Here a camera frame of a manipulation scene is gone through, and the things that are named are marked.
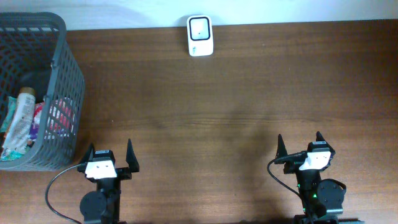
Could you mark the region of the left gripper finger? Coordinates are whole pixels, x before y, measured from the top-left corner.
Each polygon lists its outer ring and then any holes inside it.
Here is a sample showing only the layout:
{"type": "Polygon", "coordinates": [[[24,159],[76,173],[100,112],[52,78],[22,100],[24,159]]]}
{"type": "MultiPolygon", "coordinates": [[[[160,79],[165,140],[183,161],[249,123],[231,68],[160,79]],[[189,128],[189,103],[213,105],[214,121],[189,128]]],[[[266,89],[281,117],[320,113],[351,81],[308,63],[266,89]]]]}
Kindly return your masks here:
{"type": "Polygon", "coordinates": [[[85,152],[84,156],[80,160],[80,164],[84,164],[92,160],[93,156],[95,154],[95,147],[94,144],[91,143],[88,147],[88,150],[85,152]]]}
{"type": "Polygon", "coordinates": [[[130,139],[128,139],[128,142],[127,142],[126,162],[129,166],[130,172],[139,172],[140,171],[140,166],[137,161],[137,157],[134,153],[132,142],[130,139]]]}

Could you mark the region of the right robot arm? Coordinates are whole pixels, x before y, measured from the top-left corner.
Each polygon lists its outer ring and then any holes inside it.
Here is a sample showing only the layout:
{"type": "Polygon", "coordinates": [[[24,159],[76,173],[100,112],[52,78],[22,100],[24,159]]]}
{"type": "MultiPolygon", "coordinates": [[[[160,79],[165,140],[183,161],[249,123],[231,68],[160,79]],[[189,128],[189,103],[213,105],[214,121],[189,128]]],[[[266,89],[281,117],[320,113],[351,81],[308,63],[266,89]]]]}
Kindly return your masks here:
{"type": "Polygon", "coordinates": [[[294,193],[302,202],[303,214],[295,215],[294,223],[338,223],[343,213],[345,184],[334,179],[322,179],[320,173],[331,165],[335,150],[320,132],[307,150],[288,154],[284,140],[278,135],[278,145],[273,163],[284,166],[284,174],[294,174],[297,188],[294,193]]]}

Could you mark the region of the mint toilet wipes pack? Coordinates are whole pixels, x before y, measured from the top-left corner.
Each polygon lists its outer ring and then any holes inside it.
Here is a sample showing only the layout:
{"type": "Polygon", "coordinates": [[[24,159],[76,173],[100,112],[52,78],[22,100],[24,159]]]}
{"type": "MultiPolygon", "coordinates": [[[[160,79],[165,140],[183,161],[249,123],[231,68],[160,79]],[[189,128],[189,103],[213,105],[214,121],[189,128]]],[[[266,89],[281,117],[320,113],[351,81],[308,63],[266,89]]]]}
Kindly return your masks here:
{"type": "Polygon", "coordinates": [[[5,133],[12,122],[15,110],[16,110],[17,99],[11,96],[8,97],[7,115],[1,125],[1,132],[5,133]]]}

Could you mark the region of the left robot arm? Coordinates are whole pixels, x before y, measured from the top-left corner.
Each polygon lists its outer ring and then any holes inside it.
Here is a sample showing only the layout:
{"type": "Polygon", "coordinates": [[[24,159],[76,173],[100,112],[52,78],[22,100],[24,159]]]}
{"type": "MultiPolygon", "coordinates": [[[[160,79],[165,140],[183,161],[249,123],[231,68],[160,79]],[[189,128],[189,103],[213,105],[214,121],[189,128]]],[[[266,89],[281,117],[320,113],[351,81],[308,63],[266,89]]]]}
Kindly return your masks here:
{"type": "Polygon", "coordinates": [[[80,201],[84,223],[122,223],[120,220],[121,182],[132,179],[140,167],[131,140],[127,141],[126,167],[115,167],[111,150],[97,151],[90,144],[79,162],[78,172],[96,184],[96,190],[88,192],[80,201]]]}

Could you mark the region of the teal Kleenex tissue pack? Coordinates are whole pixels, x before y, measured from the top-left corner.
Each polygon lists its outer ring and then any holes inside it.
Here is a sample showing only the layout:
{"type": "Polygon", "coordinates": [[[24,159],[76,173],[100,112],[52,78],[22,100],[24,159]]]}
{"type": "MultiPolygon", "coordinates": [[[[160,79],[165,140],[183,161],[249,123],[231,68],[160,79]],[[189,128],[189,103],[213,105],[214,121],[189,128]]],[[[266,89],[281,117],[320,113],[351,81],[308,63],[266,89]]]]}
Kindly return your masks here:
{"type": "Polygon", "coordinates": [[[3,149],[2,153],[1,153],[1,160],[2,161],[14,161],[14,160],[19,159],[22,156],[24,156],[29,150],[30,150],[29,146],[20,147],[20,148],[17,148],[16,150],[3,149]]]}

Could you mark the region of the white tube with tan cap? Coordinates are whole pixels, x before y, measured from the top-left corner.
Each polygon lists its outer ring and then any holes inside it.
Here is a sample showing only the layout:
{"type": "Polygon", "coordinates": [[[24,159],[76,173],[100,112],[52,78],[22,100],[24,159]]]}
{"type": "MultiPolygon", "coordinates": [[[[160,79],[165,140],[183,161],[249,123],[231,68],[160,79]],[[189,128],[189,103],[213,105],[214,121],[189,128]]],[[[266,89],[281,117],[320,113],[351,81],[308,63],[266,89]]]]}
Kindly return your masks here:
{"type": "Polygon", "coordinates": [[[17,96],[16,108],[6,131],[2,147],[10,151],[25,149],[29,141],[30,126],[34,118],[35,90],[22,87],[17,96]]]}

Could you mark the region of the red purple tissue pack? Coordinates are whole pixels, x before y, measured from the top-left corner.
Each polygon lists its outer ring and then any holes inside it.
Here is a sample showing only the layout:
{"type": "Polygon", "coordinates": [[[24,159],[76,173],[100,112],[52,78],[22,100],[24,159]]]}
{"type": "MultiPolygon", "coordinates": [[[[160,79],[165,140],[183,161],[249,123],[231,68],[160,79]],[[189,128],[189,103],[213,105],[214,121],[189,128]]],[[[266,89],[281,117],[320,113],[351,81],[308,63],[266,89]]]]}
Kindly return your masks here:
{"type": "MultiPolygon", "coordinates": [[[[60,137],[69,137],[69,132],[73,131],[73,124],[75,122],[75,115],[67,105],[68,100],[69,98],[55,100],[55,103],[50,107],[50,118],[46,123],[46,127],[50,131],[55,131],[60,137]]],[[[30,126],[28,143],[36,142],[37,140],[44,106],[44,101],[34,106],[34,116],[30,126]]]]}

